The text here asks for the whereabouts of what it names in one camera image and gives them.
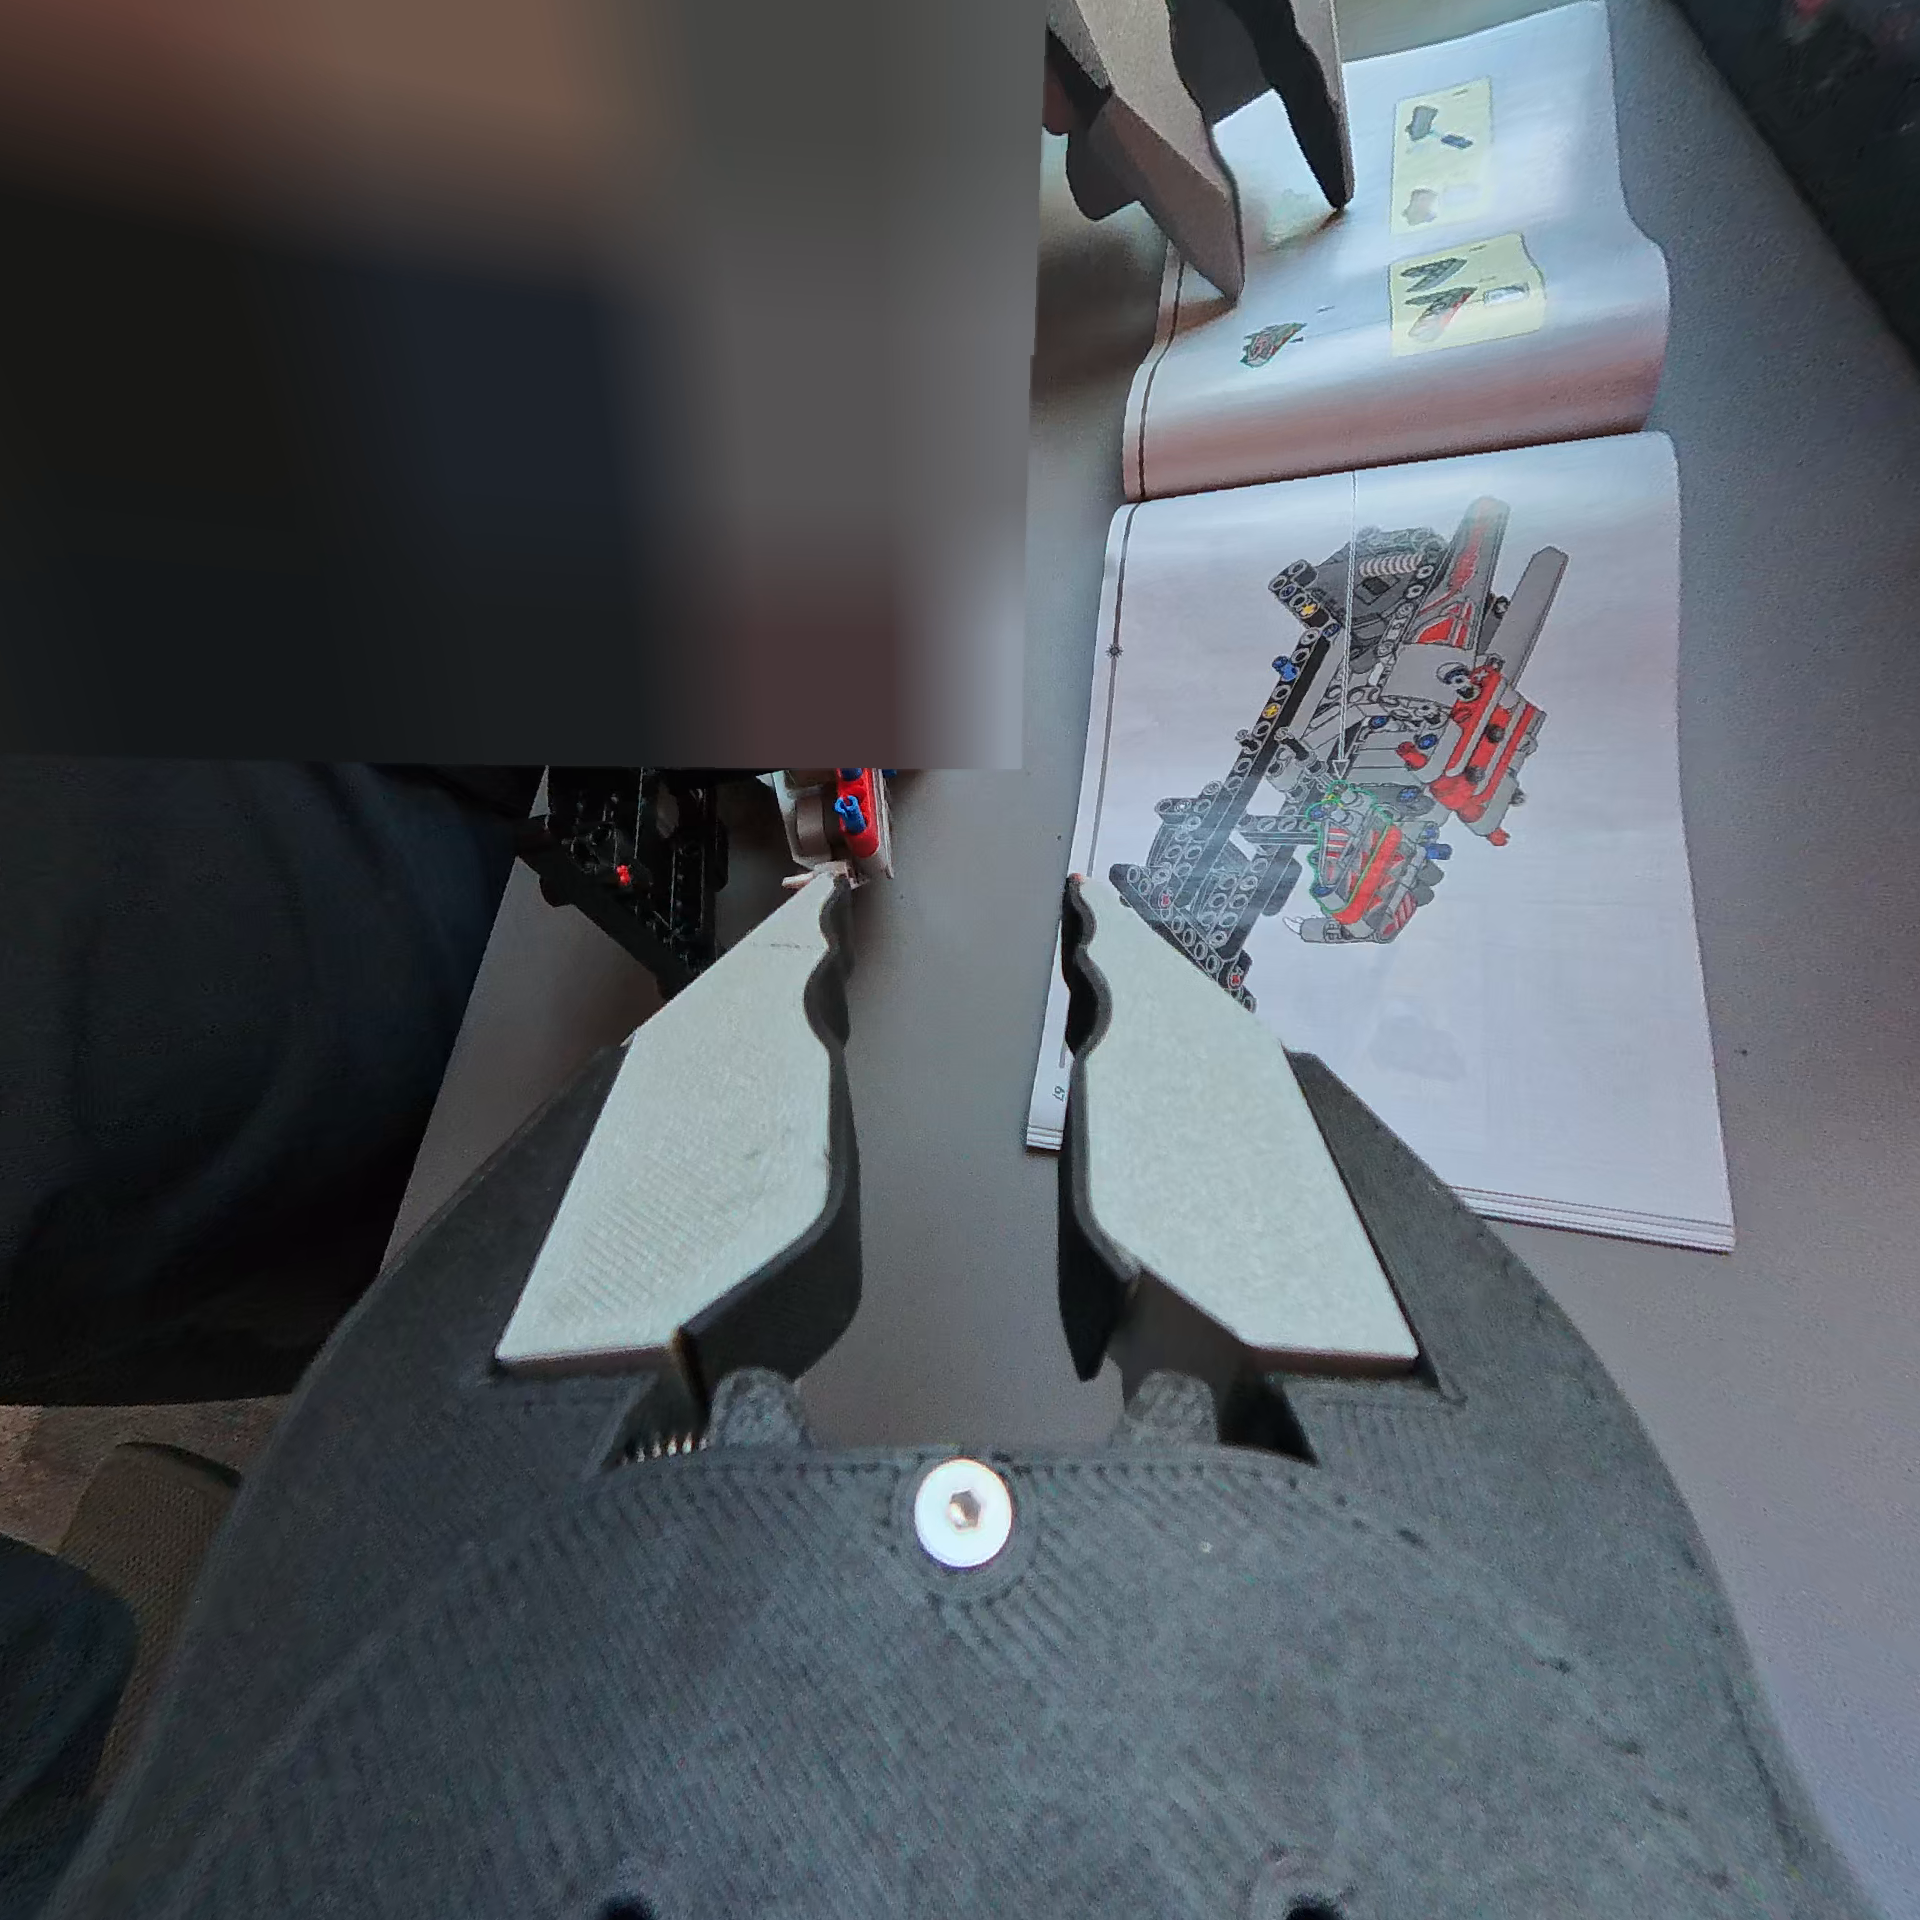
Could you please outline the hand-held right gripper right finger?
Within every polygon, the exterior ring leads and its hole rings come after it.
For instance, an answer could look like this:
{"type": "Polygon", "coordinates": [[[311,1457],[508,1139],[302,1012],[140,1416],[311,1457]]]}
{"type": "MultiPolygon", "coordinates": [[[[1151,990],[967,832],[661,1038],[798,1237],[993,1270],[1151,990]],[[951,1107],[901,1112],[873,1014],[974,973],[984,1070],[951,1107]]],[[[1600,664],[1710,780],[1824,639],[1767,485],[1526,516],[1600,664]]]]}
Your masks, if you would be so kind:
{"type": "Polygon", "coordinates": [[[1420,1344],[1285,1047],[1096,877],[1068,877],[1057,1308],[1071,1369],[1169,1374],[1224,1444],[1303,1444],[1281,1375],[1420,1344]]]}

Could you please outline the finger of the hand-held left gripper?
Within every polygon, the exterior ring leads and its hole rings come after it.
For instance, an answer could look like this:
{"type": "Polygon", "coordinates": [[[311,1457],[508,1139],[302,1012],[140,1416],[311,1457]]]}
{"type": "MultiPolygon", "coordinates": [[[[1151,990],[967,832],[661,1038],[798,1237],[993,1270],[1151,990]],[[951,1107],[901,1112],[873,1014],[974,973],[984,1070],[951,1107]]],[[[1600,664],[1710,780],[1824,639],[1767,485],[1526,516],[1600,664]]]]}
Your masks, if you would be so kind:
{"type": "Polygon", "coordinates": [[[1162,3],[1046,3],[1044,127],[1093,221],[1138,200],[1224,296],[1242,288],[1236,188],[1173,56],[1162,3]]]}
{"type": "Polygon", "coordinates": [[[1169,51],[1206,127],[1276,92],[1332,208],[1353,200],[1353,134],[1332,3],[1173,3],[1169,51]]]}

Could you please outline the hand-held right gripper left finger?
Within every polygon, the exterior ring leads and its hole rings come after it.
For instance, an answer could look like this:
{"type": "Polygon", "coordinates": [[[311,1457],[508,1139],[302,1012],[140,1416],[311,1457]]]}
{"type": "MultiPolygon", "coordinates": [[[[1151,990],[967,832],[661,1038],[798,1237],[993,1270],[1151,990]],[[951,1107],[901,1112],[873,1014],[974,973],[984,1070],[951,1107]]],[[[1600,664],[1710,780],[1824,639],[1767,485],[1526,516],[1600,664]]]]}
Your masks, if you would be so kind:
{"type": "Polygon", "coordinates": [[[516,1375],[804,1372],[858,1300],[853,885],[813,873],[630,1035],[495,1344],[516,1375]]]}

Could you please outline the partly built lego model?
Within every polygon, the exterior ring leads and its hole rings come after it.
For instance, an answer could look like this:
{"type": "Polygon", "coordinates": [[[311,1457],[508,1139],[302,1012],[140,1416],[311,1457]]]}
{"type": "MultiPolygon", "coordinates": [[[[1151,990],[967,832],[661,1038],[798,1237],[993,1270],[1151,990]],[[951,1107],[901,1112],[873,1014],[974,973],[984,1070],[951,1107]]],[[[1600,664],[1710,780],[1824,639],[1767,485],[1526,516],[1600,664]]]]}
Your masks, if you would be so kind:
{"type": "Polygon", "coordinates": [[[649,771],[550,767],[545,813],[516,832],[516,855],[549,904],[568,904],[638,959],[673,999],[722,953],[716,897],[729,880],[719,796],[760,783],[780,805],[788,894],[813,873],[858,885],[894,873],[894,767],[649,771]]]}

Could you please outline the lego instruction booklet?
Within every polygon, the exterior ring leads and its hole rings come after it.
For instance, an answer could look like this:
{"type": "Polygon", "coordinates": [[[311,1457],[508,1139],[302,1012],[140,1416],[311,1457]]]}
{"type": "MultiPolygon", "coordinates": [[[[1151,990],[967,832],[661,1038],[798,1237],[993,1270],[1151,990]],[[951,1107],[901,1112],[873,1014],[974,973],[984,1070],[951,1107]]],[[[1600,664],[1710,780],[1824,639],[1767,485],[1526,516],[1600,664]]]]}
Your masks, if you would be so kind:
{"type": "Polygon", "coordinates": [[[1165,265],[1069,868],[1476,1212],[1730,1252],[1606,20],[1349,63],[1338,214],[1279,101],[1217,127],[1246,281],[1165,265]]]}

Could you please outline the person's dark clothing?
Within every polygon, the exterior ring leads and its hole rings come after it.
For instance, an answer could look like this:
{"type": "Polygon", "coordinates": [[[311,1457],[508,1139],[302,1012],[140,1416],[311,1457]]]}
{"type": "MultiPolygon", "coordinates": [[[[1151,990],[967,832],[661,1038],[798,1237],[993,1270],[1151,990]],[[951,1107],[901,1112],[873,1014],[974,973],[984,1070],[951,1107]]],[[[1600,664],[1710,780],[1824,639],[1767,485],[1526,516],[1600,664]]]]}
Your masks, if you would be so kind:
{"type": "Polygon", "coordinates": [[[376,1275],[540,776],[5,756],[5,1404],[300,1377],[376,1275]]]}

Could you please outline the dark printed cardboard box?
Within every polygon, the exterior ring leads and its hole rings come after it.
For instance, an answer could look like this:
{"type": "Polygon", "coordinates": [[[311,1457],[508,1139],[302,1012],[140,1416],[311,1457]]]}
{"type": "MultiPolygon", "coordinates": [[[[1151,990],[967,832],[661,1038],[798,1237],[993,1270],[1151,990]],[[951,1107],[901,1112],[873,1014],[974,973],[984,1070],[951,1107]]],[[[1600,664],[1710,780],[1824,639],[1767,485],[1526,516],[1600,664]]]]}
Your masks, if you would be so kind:
{"type": "Polygon", "coordinates": [[[1917,5],[1695,5],[1721,76],[1917,355],[1917,5]]]}

